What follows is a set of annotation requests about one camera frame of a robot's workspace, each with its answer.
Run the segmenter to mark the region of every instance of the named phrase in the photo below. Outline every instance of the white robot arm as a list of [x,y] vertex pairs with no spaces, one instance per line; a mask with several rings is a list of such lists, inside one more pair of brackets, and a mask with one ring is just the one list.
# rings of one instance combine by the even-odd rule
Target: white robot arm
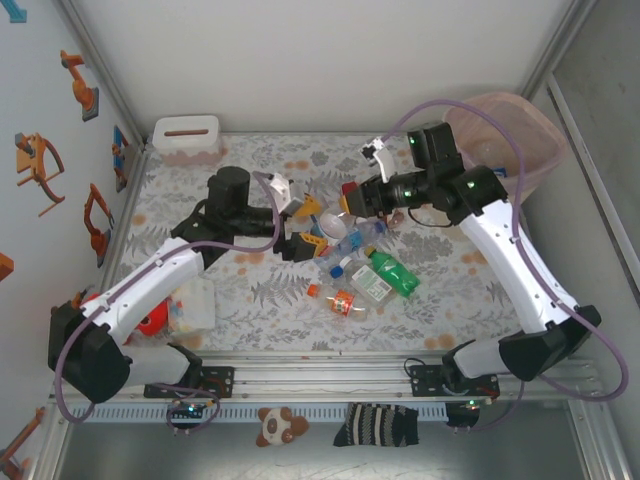
[[249,181],[249,173],[241,168],[219,169],[209,179],[209,198],[196,206],[171,232],[172,238],[144,264],[85,303],[81,310],[70,302],[55,310],[49,333],[50,368],[55,370],[71,334],[95,316],[62,359],[63,377],[93,403],[108,400],[124,386],[164,383],[197,387],[202,360],[184,347],[124,345],[150,311],[227,251],[219,247],[192,248],[197,245],[193,242],[232,245],[236,236],[274,238],[278,230],[273,249],[282,253],[285,260],[311,258],[319,248],[300,234],[285,239],[284,215],[295,213],[307,201],[300,185],[279,174],[270,177],[270,195],[278,213],[276,223],[272,208],[247,204]]
[[[442,123],[410,132],[409,145],[419,171],[376,175],[341,199],[349,213],[360,217],[387,215],[395,208],[418,208],[426,203],[445,212],[478,247],[511,299],[522,330],[501,339],[471,341],[443,357],[445,383],[453,391],[464,390],[465,382],[483,375],[510,372],[530,381],[573,353],[589,336],[556,303],[574,309],[594,327],[600,315],[592,306],[579,307],[553,277],[518,225],[519,240],[544,282],[542,289],[517,250],[512,232],[513,207],[493,171],[477,166],[465,170],[448,124]],[[387,158],[384,144],[374,141],[361,153],[366,159]]]

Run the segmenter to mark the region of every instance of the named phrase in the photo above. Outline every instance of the plastic bottle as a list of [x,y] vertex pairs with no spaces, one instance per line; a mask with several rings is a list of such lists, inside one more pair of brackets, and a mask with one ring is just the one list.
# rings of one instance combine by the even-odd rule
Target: plastic bottle
[[373,270],[403,297],[408,297],[420,285],[420,280],[388,253],[367,247],[365,255],[371,259]]
[[367,318],[367,307],[360,303],[361,299],[353,293],[327,285],[311,284],[307,295],[317,299],[323,307],[352,320],[363,321]]
[[386,235],[388,229],[382,220],[369,220],[356,224],[355,228],[344,237],[336,248],[345,256],[361,247],[375,244]]
[[337,247],[327,247],[327,253],[313,259],[320,270],[325,272],[331,272],[331,269],[340,265],[340,260],[344,258],[344,255]]
[[331,272],[332,268],[340,265],[340,261],[356,250],[373,245],[386,235],[387,226],[382,220],[369,220],[358,223],[338,245],[327,247],[326,253],[316,257],[314,262],[320,270]]
[[334,279],[344,274],[346,281],[362,295],[367,303],[376,308],[386,305],[395,296],[391,285],[371,270],[369,265],[357,262],[351,257],[343,258],[340,265],[331,269],[330,274]]

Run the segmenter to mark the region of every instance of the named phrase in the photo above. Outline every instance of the green bottle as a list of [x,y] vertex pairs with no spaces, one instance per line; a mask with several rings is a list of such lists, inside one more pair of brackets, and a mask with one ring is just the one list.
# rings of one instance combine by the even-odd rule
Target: green bottle
[[371,259],[373,270],[403,297],[411,295],[420,285],[420,279],[388,253],[378,252],[374,247],[365,248],[364,253]]

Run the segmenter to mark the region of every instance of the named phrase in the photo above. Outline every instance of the label on bottle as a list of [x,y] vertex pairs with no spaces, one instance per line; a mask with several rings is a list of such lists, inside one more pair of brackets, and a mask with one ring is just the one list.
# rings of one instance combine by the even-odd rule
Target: label on bottle
[[354,287],[356,287],[357,290],[362,289],[366,292],[366,295],[370,296],[376,302],[381,302],[392,290],[391,286],[367,265],[364,265],[354,273],[351,281],[355,284]]
[[356,230],[355,232],[351,232],[347,236],[347,238],[349,238],[349,241],[351,242],[352,252],[355,252],[362,245],[362,233],[360,233],[358,230]]
[[351,295],[344,290],[339,290],[338,293],[336,293],[336,296],[333,298],[333,305],[331,305],[331,310],[346,317],[347,315],[349,315],[351,307],[353,307],[353,301],[355,300],[355,298],[355,295]]

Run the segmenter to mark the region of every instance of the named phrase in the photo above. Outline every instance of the plastic bin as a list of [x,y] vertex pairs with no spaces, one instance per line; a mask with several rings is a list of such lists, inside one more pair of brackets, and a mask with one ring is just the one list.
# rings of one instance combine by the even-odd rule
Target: plastic bin
[[[512,93],[489,93],[465,100],[488,113],[513,135],[525,157],[522,200],[526,199],[566,156],[564,135],[540,110]],[[496,172],[513,199],[520,165],[500,133],[477,115],[450,108],[443,120],[451,125],[465,168],[486,165]]]

